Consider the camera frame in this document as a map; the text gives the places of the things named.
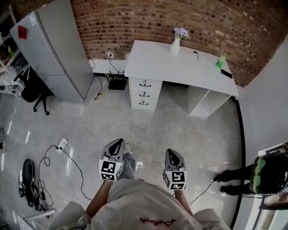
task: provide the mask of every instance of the legs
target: legs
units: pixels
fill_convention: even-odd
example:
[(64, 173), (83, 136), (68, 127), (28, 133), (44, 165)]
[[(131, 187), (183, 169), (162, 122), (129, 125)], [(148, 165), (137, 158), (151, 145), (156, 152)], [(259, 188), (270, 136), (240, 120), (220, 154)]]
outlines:
[(44, 106), (45, 114), (49, 115), (49, 112), (47, 112), (47, 109), (46, 109), (46, 95), (42, 98), (42, 100), (43, 100), (43, 106)]
[(223, 173), (218, 174), (214, 179), (217, 182), (228, 182), (232, 180), (250, 180), (253, 170), (253, 164), (236, 170), (225, 170)]
[(37, 107), (37, 105), (42, 101), (43, 98), (44, 98), (44, 95), (41, 94), (40, 97), (38, 98), (36, 104), (35, 104), (34, 107), (33, 107), (34, 112), (37, 111), (36, 107)]
[(123, 170), (118, 180), (121, 180), (123, 178), (134, 179), (136, 163), (134, 157), (132, 156), (133, 150), (130, 144), (125, 144), (124, 153), (125, 154), (123, 156)]
[[(250, 180), (253, 171), (253, 164), (236, 170), (225, 170), (223, 173), (218, 174), (214, 180), (217, 182), (228, 182), (232, 180)], [(237, 186), (222, 186), (220, 192), (225, 192), (228, 195), (243, 195), (252, 193), (249, 189), (249, 183)]]
[(249, 189), (249, 183), (245, 185), (237, 185), (237, 186), (222, 186), (220, 192), (225, 192), (228, 195), (235, 196), (235, 195), (244, 195), (252, 193)]

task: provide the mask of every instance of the black pants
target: black pants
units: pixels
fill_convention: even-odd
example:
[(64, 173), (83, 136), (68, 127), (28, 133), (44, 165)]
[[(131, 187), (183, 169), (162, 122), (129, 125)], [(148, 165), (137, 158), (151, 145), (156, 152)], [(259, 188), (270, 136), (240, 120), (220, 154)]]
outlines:
[[(250, 180), (253, 171), (253, 164), (236, 170), (226, 170), (221, 174), (221, 180), (228, 182), (232, 180)], [(252, 191), (249, 189), (249, 183), (245, 185), (227, 186), (225, 193), (228, 195), (250, 194)]]

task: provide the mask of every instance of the floor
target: floor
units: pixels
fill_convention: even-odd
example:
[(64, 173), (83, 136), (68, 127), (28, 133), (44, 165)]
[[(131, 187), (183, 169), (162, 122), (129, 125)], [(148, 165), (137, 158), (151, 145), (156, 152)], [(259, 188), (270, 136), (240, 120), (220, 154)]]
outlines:
[[(77, 120), (91, 98), (97, 92), (100, 81), (95, 78), (84, 103), (47, 100), (50, 115), (43, 106), (34, 113), (33, 104), (10, 95), (0, 98), (0, 126), (5, 130), (7, 151), (1, 154), (0, 169), (0, 217), (15, 225), (17, 215), (37, 214), (27, 206), (25, 198), (18, 195), (18, 175), (25, 159), (32, 159), (36, 180), (38, 164), (51, 145), (58, 145), (63, 137), (75, 131)], [(208, 119), (190, 117), (187, 114), (186, 90), (183, 87), (163, 85), (156, 110), (131, 109), (128, 87), (124, 91), (110, 91), (106, 83), (103, 95), (93, 101), (79, 122), (76, 134), (69, 138), (72, 158), (83, 171), (85, 194), (92, 198), (101, 185), (98, 174), (99, 158), (106, 144), (123, 138), (132, 145), (137, 159), (136, 178), (165, 187), (162, 179), (165, 151), (172, 148), (185, 159), (188, 184), (184, 191), (188, 202), (193, 201), (211, 183), (217, 172), (240, 167), (241, 138), (236, 106), (228, 100)], [(55, 149), (48, 152), (51, 164), (41, 164), (40, 176), (50, 192), (53, 207), (60, 212), (74, 200), (67, 186), (68, 158)], [(75, 196), (85, 204), (80, 191), (81, 175), (72, 164), (69, 185)], [(221, 183), (213, 183), (208, 191), (190, 207), (193, 212), (213, 208), (230, 225), (237, 197), (222, 194)], [(53, 221), (41, 220), (48, 226)]]

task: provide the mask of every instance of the white wall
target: white wall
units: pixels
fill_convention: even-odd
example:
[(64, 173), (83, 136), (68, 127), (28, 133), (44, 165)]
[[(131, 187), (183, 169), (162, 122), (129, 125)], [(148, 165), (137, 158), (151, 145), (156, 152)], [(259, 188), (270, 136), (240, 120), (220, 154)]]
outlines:
[[(288, 36), (261, 73), (239, 97), (246, 165), (258, 151), (288, 140)], [(260, 200), (242, 199), (234, 230), (251, 230)]]
[[(119, 71), (123, 72), (125, 71), (127, 60), (111, 60), (112, 65)], [(117, 74), (117, 70), (114, 69), (112, 65), (110, 65), (109, 60), (107, 59), (89, 59), (89, 64), (91, 65), (91, 68), (94, 73), (103, 73), (107, 74), (109, 71), (113, 74)]]

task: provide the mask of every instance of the foot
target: foot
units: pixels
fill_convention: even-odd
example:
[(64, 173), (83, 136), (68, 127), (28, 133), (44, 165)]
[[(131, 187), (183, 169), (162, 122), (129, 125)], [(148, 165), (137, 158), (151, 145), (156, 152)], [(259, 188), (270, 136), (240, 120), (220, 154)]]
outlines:
[(225, 192), (227, 194), (230, 194), (229, 190), (233, 188), (233, 185), (229, 185), (229, 186), (221, 186), (220, 188), (220, 192)]
[(2, 143), (2, 151), (3, 152), (6, 152), (6, 140), (3, 140), (3, 143)]
[(217, 174), (216, 177), (214, 177), (214, 181), (221, 182), (221, 174)]
[(216, 181), (216, 182), (228, 182), (229, 181), (229, 179), (227, 179), (227, 178), (229, 178), (229, 172), (230, 172), (230, 170), (225, 170), (223, 173), (221, 173), (221, 174), (218, 174), (216, 177), (214, 177), (214, 181)]
[(221, 186), (221, 188), (220, 188), (220, 192), (225, 192), (225, 190), (226, 190), (226, 186)]
[(124, 146), (124, 154), (125, 153), (133, 154), (132, 146), (129, 143)]

